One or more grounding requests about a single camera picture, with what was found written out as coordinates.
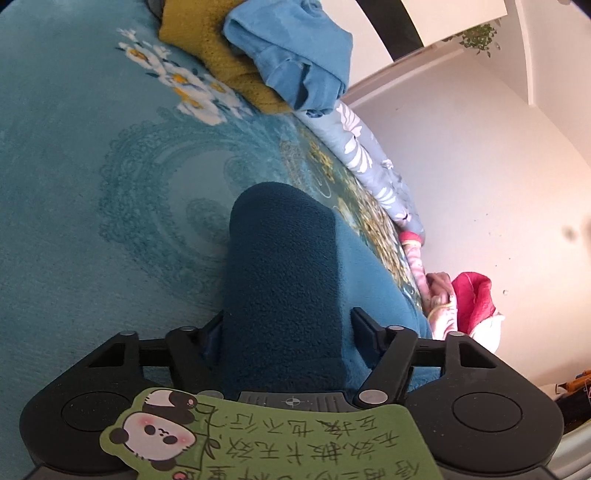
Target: floral blanket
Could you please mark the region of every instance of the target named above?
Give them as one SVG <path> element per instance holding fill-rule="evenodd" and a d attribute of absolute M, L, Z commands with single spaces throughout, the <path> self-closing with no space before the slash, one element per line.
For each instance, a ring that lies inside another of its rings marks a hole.
<path fill-rule="evenodd" d="M 159 42 L 144 0 L 15 0 L 0 43 L 3 478 L 30 469 L 18 418 L 56 376 L 116 332 L 220 310 L 230 210 L 253 184 L 337 209 L 420 305 L 351 173 L 293 115 L 261 115 Z"/>

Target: mustard yellow cloth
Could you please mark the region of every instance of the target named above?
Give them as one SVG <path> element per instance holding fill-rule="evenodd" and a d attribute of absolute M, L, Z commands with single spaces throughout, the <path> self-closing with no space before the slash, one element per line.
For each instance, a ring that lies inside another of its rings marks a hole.
<path fill-rule="evenodd" d="M 199 58 L 212 75 L 263 113 L 285 113 L 290 107 L 266 86 L 253 61 L 234 55 L 222 35 L 228 13 L 244 0 L 166 0 L 159 38 Z"/>

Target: green sticky note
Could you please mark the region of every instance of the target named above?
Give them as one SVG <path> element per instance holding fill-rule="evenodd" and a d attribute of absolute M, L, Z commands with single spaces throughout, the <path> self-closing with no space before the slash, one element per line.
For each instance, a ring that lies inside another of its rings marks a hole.
<path fill-rule="evenodd" d="M 399 405 L 319 413 L 150 388 L 100 445 L 138 480 L 442 480 Z"/>

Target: blue fleece fabric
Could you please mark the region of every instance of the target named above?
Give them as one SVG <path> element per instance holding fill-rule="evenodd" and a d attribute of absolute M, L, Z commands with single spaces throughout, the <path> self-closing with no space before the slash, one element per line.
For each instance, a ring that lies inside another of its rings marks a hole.
<path fill-rule="evenodd" d="M 330 113 L 347 91 L 353 37 L 318 0 L 248 0 L 226 17 L 223 33 L 295 111 Z"/>
<path fill-rule="evenodd" d="M 224 287 L 219 374 L 224 393 L 344 391 L 370 370 L 355 348 L 350 310 L 430 338 L 427 319 L 338 213 L 282 183 L 236 200 Z M 416 369 L 410 388 L 439 377 Z"/>

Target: pink and white garment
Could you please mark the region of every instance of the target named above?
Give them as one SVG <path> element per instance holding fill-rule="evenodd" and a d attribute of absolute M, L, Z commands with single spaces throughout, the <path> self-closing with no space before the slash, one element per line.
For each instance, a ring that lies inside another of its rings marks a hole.
<path fill-rule="evenodd" d="M 492 302 L 491 279 L 475 272 L 463 272 L 454 281 L 444 272 L 425 274 L 421 238 L 401 232 L 400 241 L 433 338 L 445 340 L 449 332 L 463 332 L 494 353 L 499 348 L 505 317 Z"/>

